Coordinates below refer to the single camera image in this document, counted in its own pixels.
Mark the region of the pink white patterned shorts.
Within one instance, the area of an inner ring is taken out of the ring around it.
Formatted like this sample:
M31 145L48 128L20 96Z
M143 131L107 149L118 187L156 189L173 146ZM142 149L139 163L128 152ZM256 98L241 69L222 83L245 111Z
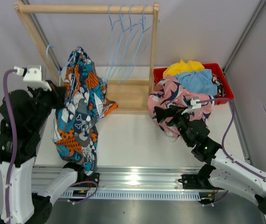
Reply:
M187 101L193 98L198 98L200 101L205 101L208 99L213 99L213 96L192 93L185 89L179 81L172 75L166 75L154 88L154 91L149 94L148 97L148 111L153 119L154 123L167 135L170 137L179 137L179 131L175 126L167 126L163 121L158 123L156 112L154 108L156 106L163 109L168 109L171 105L179 107L187 107Z

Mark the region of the blue orange patchwork shorts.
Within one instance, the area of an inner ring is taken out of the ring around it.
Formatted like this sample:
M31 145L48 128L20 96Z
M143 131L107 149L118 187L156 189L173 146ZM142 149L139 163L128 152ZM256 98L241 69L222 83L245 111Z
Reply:
M64 106L55 111L52 141L62 160L83 167L90 176L97 166L96 124L118 104L107 98L107 82L96 74L94 62L82 47L70 54L63 84Z

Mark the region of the yellow shorts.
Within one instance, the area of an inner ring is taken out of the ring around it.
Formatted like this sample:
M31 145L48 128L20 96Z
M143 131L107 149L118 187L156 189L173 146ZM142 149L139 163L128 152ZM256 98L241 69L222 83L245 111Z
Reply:
M167 67L167 69L163 72L163 77L166 75L175 76L177 74L181 74L182 72L193 72L193 71L202 71L205 67L198 61L184 62L180 59L179 62L174 63Z

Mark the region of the light blue shorts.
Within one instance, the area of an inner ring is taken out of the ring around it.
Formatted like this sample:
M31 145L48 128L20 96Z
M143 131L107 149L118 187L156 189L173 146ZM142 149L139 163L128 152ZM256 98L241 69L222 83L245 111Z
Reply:
M175 78L186 90L192 93L217 95L217 86L212 82L212 70L204 69L201 71L182 72L175 75Z

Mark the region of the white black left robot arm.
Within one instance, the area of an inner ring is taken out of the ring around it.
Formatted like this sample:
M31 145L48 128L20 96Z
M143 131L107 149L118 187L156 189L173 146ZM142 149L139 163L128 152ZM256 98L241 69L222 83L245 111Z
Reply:
M54 203L71 185L85 181L78 164L67 163L41 192L32 192L32 169L40 131L54 109L64 104L66 88L49 82L49 89L31 88L9 91L4 87L0 106L0 171L3 181L3 212L0 224L43 224Z

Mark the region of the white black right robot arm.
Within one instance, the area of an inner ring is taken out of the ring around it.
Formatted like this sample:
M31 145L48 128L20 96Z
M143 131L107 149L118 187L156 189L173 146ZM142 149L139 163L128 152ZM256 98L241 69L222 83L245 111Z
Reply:
M154 107L159 123L175 126L192 154L205 165L197 173L201 188L220 188L239 195L266 215L266 172L236 158L212 140L203 119L191 121L188 108Z

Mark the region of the wooden clothes rack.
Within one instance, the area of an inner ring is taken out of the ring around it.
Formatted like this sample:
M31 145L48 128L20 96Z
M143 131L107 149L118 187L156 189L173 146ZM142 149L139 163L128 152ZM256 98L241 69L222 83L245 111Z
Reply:
M14 8L35 44L40 56L49 69L52 77L58 81L59 76L51 66L53 58L46 57L46 42L43 40L37 25L33 20L38 14L150 14L153 16L153 29L151 38L151 57L148 80L128 80L117 83L112 80L108 83L108 98L118 103L115 114L147 114L147 98L154 88L154 61L156 52L156 39L158 30L159 3L152 6L119 6L119 5L30 5L22 0L14 3Z

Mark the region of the red plastic bin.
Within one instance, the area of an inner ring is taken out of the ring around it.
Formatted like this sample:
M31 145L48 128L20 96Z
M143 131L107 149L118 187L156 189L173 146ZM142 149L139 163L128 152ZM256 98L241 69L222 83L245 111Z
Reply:
M158 84L167 74L179 78L184 88L217 98L233 99L233 92L217 63L200 63L181 60L167 68L154 69L154 83Z

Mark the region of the aluminium mounting rail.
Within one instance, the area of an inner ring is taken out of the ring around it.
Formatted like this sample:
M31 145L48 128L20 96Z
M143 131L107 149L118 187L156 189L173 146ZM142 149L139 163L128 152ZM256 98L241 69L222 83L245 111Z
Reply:
M58 177L62 166L34 165L11 181L19 181L22 187L41 190ZM200 168L139 168L106 167L98 168L100 173L99 190L171 191L178 189L178 179L182 174L197 174Z

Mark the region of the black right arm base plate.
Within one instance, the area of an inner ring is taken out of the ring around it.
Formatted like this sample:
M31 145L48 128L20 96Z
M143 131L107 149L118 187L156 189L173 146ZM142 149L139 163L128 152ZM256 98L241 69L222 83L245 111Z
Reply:
M208 179L215 170L214 166L205 164L197 174L182 174L178 182L182 184L183 189L212 190L216 185L211 184Z

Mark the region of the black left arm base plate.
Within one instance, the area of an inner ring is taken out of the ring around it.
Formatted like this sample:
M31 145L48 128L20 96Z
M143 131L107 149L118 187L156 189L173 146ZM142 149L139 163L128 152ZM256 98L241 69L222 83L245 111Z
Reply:
M94 172L91 175L87 175L84 172L84 167L82 167L78 164L72 163L72 162L68 162L67 164L65 164L63 166L63 168L69 168L69 169L72 169L72 170L77 172L77 179L76 179L75 183L90 181L90 182L95 182L95 183L99 184L100 173L98 173L98 172Z

